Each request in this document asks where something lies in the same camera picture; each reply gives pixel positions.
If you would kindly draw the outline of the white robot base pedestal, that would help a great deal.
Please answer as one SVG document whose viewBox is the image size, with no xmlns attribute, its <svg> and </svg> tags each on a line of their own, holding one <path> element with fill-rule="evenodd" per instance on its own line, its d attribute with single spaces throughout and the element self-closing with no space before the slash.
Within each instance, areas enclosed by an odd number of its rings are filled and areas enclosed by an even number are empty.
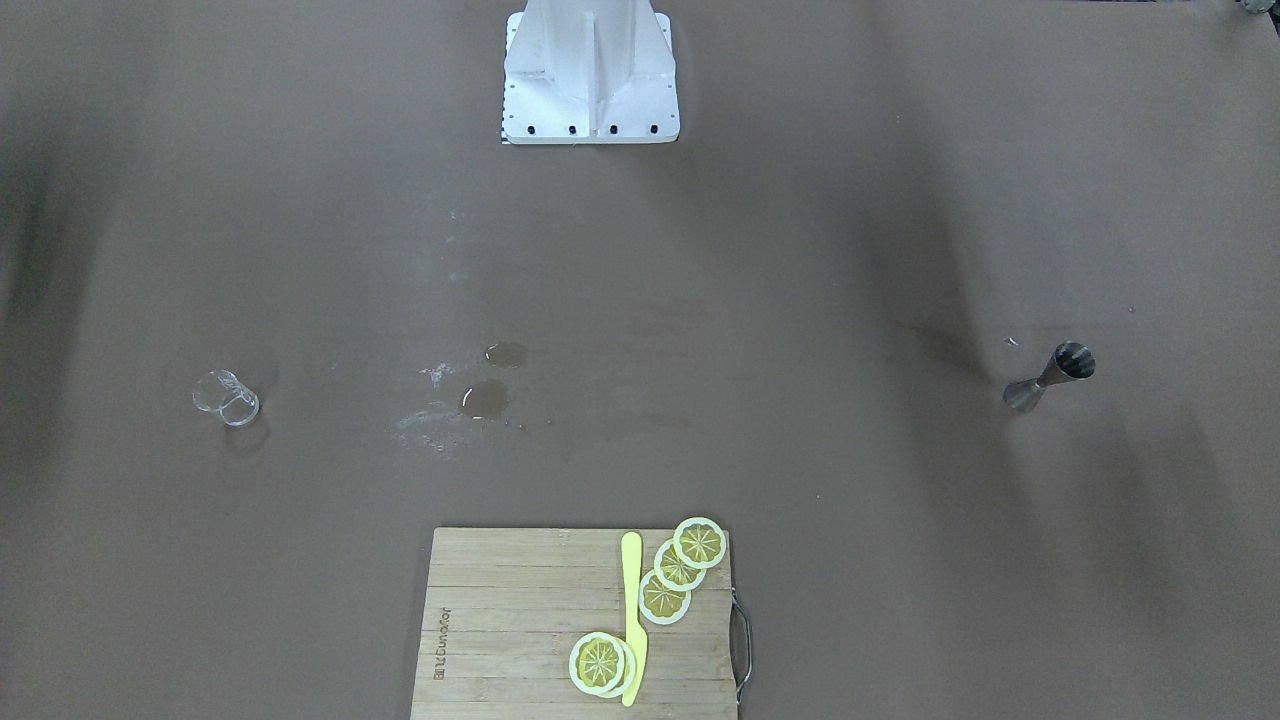
<svg viewBox="0 0 1280 720">
<path fill-rule="evenodd" d="M 678 140 L 672 23 L 652 3 L 530 1 L 504 41 L 502 142 Z"/>
</svg>

